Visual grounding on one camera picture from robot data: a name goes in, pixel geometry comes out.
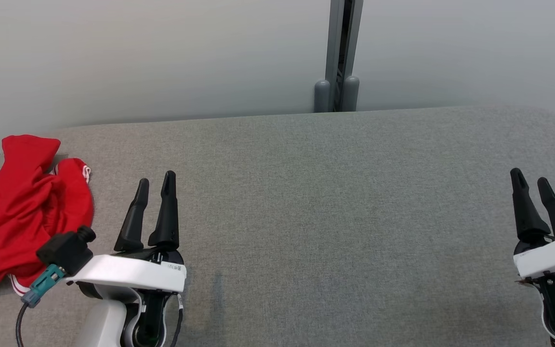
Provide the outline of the grey metal partition post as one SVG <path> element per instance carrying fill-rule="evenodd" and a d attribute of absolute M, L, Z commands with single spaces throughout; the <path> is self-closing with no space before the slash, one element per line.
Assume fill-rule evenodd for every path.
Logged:
<path fill-rule="evenodd" d="M 364 0 L 330 0 L 324 79 L 314 86 L 315 113 L 354 112 L 360 79 L 353 75 Z"/>

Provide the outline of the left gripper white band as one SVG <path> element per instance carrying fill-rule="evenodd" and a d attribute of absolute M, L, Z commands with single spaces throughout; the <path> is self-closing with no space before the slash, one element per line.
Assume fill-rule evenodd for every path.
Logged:
<path fill-rule="evenodd" d="M 145 248 L 141 242 L 143 217 L 148 203 L 149 180 L 139 180 L 115 242 L 116 254 L 95 255 L 76 275 L 64 279 L 79 287 L 88 298 L 133 299 L 129 291 L 180 294 L 187 269 L 179 247 L 179 215 L 176 173 L 167 171 L 160 190 L 161 204 L 156 229 Z"/>

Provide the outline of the red basketball jersey white trim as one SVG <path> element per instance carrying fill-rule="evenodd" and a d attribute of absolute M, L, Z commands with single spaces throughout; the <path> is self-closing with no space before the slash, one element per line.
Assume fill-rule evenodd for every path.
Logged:
<path fill-rule="evenodd" d="M 24 293 L 45 270 L 37 250 L 56 234 L 90 226 L 93 202 L 86 165 L 63 160 L 49 173 L 50 160 L 12 160 L 0 169 L 0 281 L 12 277 Z"/>

